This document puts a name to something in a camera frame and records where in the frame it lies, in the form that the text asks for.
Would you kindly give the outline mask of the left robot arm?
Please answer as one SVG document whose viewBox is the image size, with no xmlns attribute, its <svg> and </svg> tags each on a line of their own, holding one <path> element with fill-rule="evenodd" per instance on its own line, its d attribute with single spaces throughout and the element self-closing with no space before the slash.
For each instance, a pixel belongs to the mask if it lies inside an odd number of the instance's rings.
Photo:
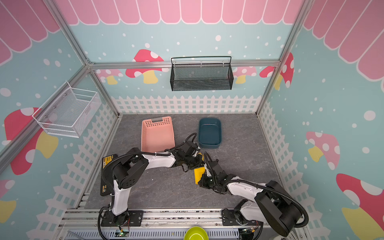
<svg viewBox="0 0 384 240">
<path fill-rule="evenodd" d="M 101 178 L 112 196 L 106 213 L 112 218 L 128 215 L 128 200 L 131 188 L 149 169 L 182 167 L 184 172 L 204 166 L 195 143 L 197 133 L 189 135 L 181 144 L 164 152 L 143 152 L 132 148 L 128 153 L 114 157 L 105 164 Z"/>
</svg>

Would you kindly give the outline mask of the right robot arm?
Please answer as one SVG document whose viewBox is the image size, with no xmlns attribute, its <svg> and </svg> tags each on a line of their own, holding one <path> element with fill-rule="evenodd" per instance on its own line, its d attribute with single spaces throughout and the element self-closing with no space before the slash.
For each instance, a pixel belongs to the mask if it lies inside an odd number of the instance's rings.
<svg viewBox="0 0 384 240">
<path fill-rule="evenodd" d="M 239 224 L 258 221 L 268 224 L 276 233 L 287 237 L 294 228 L 303 228 L 309 223 L 306 209 L 276 181 L 258 184 L 228 175 L 213 161 L 210 155 L 197 154 L 199 166 L 205 168 L 198 185 L 215 193 L 240 196 L 243 201 L 234 208 Z"/>
</svg>

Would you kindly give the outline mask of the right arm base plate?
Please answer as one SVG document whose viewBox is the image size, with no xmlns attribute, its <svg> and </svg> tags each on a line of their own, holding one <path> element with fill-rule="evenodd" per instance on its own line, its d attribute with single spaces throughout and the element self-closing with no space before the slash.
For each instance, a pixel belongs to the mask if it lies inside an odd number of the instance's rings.
<svg viewBox="0 0 384 240">
<path fill-rule="evenodd" d="M 239 210 L 223 209 L 221 211 L 223 226 L 246 226 L 246 220 Z"/>
</svg>

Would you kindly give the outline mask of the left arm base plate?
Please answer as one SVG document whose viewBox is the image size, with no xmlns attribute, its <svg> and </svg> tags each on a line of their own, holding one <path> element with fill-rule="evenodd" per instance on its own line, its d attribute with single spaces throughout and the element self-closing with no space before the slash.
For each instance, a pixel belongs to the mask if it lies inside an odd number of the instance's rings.
<svg viewBox="0 0 384 240">
<path fill-rule="evenodd" d="M 125 211 L 115 216 L 112 211 L 102 214 L 102 227 L 140 227 L 143 220 L 144 211 Z"/>
</svg>

